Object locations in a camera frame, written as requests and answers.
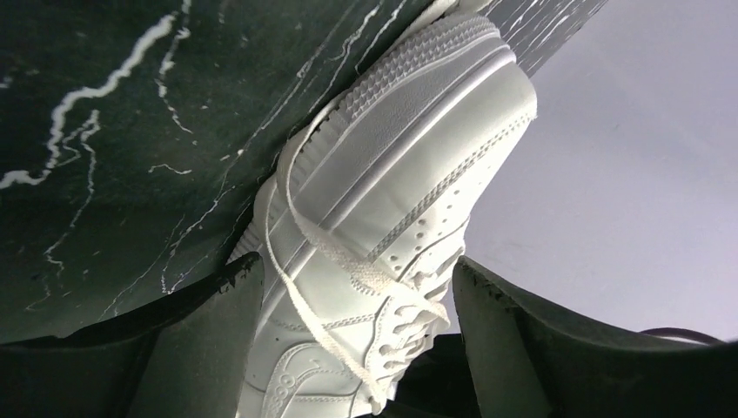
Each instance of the marble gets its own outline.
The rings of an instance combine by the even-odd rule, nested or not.
[[[486,13],[529,74],[605,0]],[[0,343],[206,277],[279,148],[429,0],[0,5]]]

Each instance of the white shoelace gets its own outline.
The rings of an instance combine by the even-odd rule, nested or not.
[[[490,3],[491,0],[473,0],[473,2],[471,2],[471,0],[461,0],[461,3],[460,0],[434,0],[433,3],[429,5],[426,10],[424,10],[423,13],[402,33],[402,35],[400,35],[388,52],[402,40],[437,20],[453,6],[461,4],[461,7],[463,8],[465,6],[465,1],[466,3],[482,4]],[[405,302],[403,307],[399,308],[395,314],[402,317],[404,307],[414,307],[420,310],[413,320],[407,322],[405,325],[395,327],[393,330],[394,333],[404,341],[402,344],[403,347],[389,347],[385,345],[379,349],[379,353],[386,360],[385,369],[388,372],[391,372],[393,376],[399,376],[399,374],[404,373],[410,361],[417,357],[426,347],[425,340],[427,329],[438,320],[442,321],[445,326],[450,324],[446,309],[436,300],[438,298],[433,296],[428,297],[428,299],[426,298],[428,294],[434,294],[435,292],[432,291],[429,293],[423,288],[424,283],[428,281],[437,287],[439,284],[437,283],[439,278],[438,275],[435,273],[419,273],[413,277],[413,280],[411,280],[413,281],[412,284],[405,284],[397,281],[389,274],[384,273],[375,267],[368,260],[360,259],[345,248],[341,243],[333,238],[328,231],[323,230],[314,222],[303,216],[297,210],[294,202],[292,201],[290,178],[292,176],[292,167],[294,166],[295,158],[297,157],[299,150],[302,149],[310,136],[318,128],[319,124],[326,119],[328,114],[337,106],[337,103],[341,98],[342,96],[339,96],[328,103],[328,105],[318,113],[308,128],[304,130],[299,146],[291,148],[292,155],[286,156],[289,158],[290,163],[287,164],[286,167],[280,167],[280,169],[278,169],[278,182],[269,191],[268,200],[269,204],[271,204],[277,188],[281,189],[285,193],[287,206],[290,214],[295,219],[295,223],[307,241],[311,245],[315,246],[316,251],[321,252],[330,261],[336,263],[343,270],[349,273],[356,281],[372,289],[375,293],[386,295],[387,297],[394,297],[397,300],[403,300]],[[265,217],[264,223],[264,230],[266,231],[265,247],[269,253],[269,258],[275,266],[279,278],[285,284],[287,292],[290,295],[290,299],[292,300],[292,304],[295,306],[300,319],[305,323],[305,326],[310,331],[315,341],[325,351],[334,355],[343,362],[349,370],[351,370],[352,373],[366,385],[370,393],[369,402],[372,405],[372,413],[374,415],[378,415],[385,408],[387,403],[387,391],[389,389],[389,385],[392,384],[392,380],[387,379],[385,380],[386,383],[381,383],[369,370],[354,360],[350,351],[338,343],[325,329],[321,319],[315,314],[300,293],[297,286],[295,286],[294,278],[285,272],[282,266],[279,265],[268,233],[270,231],[268,216]]]

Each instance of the sneaker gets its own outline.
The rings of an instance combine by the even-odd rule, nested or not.
[[[285,146],[232,255],[265,261],[240,418],[378,414],[449,324],[469,213],[535,117],[486,18],[406,37]]]

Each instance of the white leather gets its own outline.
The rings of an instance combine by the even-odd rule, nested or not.
[[[447,290],[451,266],[464,251],[463,235],[474,203],[535,114],[533,87],[510,57],[502,57],[475,67],[474,77],[458,84],[455,95],[436,102],[435,113],[413,124],[412,146],[397,153],[392,164],[375,175],[371,187],[353,200],[351,210],[332,230],[358,256],[375,256],[375,264],[400,281],[410,283],[416,273],[440,273],[422,289],[434,300]],[[426,100],[411,91],[420,94],[422,89],[413,90],[409,84],[398,88],[395,98],[401,100],[379,101],[362,120],[367,122],[382,112],[398,114],[407,104],[423,106]],[[389,125],[398,123],[391,116],[383,120]],[[356,122],[338,147],[351,141],[360,145],[362,138],[371,137],[368,129]],[[377,153],[366,150],[361,155]],[[314,190],[298,191],[296,202],[307,213],[325,217],[319,212],[335,207],[336,198],[330,197],[330,187],[325,193],[316,192],[321,190],[321,179],[330,184],[330,177],[344,173],[321,173],[320,169],[312,178]],[[261,192],[255,221],[268,216],[270,208],[263,197]],[[276,204],[284,198],[280,193]],[[314,313],[354,360],[378,379],[392,379],[385,369],[382,347],[404,345],[393,330],[411,321],[419,313],[417,308],[413,311],[405,300],[362,287],[320,253],[309,248],[298,251],[305,240],[293,219],[283,215],[275,220],[268,233],[277,259],[291,263],[290,274]],[[258,233],[263,237],[267,231]],[[277,281],[273,268],[267,267],[266,275],[269,288]],[[312,340],[289,298],[275,298],[275,294],[270,293],[276,302],[249,356],[241,418],[347,418],[370,412],[368,392],[361,381]],[[424,349],[432,346],[433,335],[439,331],[436,324],[430,328]]]

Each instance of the gray backdrop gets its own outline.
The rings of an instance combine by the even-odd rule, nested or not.
[[[616,326],[738,337],[735,16],[733,0],[607,3],[534,76],[540,118],[468,254]]]

